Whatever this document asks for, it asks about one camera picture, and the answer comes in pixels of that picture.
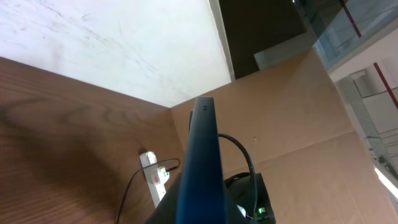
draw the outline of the white power strip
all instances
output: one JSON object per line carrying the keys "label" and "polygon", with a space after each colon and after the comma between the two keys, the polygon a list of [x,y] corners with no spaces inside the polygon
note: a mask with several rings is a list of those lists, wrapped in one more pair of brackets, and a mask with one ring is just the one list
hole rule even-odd
{"label": "white power strip", "polygon": [[[147,167],[157,162],[156,156],[153,152],[145,152],[139,156],[139,159],[141,160],[142,167]],[[166,188],[164,187],[164,184],[154,185],[151,181],[152,178],[150,174],[152,170],[156,168],[157,165],[154,165],[151,168],[144,169],[145,178],[147,180],[147,184],[149,187],[150,194],[152,195],[155,208],[158,206],[158,204],[166,194]]]}

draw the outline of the white marble surface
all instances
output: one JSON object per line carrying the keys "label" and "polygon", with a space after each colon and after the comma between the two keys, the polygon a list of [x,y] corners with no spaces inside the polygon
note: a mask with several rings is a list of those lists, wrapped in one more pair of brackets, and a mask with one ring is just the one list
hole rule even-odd
{"label": "white marble surface", "polygon": [[206,0],[0,0],[0,56],[167,107],[231,82]]}

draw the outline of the dark panel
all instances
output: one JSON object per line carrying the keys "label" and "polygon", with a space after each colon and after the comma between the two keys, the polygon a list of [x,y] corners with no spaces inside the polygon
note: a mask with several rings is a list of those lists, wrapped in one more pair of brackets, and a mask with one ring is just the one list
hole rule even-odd
{"label": "dark panel", "polygon": [[[0,223],[114,223],[144,151],[182,159],[168,108],[0,58]],[[136,178],[121,223],[154,210]]]}
{"label": "dark panel", "polygon": [[291,0],[220,0],[235,77],[258,71],[254,54],[305,32]]}

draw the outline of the black machine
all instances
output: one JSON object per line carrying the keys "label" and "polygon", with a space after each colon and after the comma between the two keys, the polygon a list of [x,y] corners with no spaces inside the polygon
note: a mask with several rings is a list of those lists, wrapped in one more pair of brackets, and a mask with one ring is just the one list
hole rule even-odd
{"label": "black machine", "polygon": [[[219,137],[238,146],[249,172],[223,180]],[[262,175],[255,173],[248,152],[235,138],[217,131],[212,97],[196,99],[182,174],[146,223],[275,224]]]}

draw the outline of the power strip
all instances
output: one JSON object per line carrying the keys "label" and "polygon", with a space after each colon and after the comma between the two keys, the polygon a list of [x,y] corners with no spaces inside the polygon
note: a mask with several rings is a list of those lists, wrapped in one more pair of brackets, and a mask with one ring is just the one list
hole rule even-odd
{"label": "power strip", "polygon": [[[141,160],[142,167],[147,167],[157,162],[156,156],[153,152],[145,152],[139,156],[139,159]],[[166,194],[166,188],[164,187],[164,184],[154,185],[151,181],[152,178],[150,177],[150,174],[152,170],[156,169],[157,167],[157,165],[154,165],[151,168],[144,169],[145,178],[147,180],[155,208],[159,205],[160,201]]]}

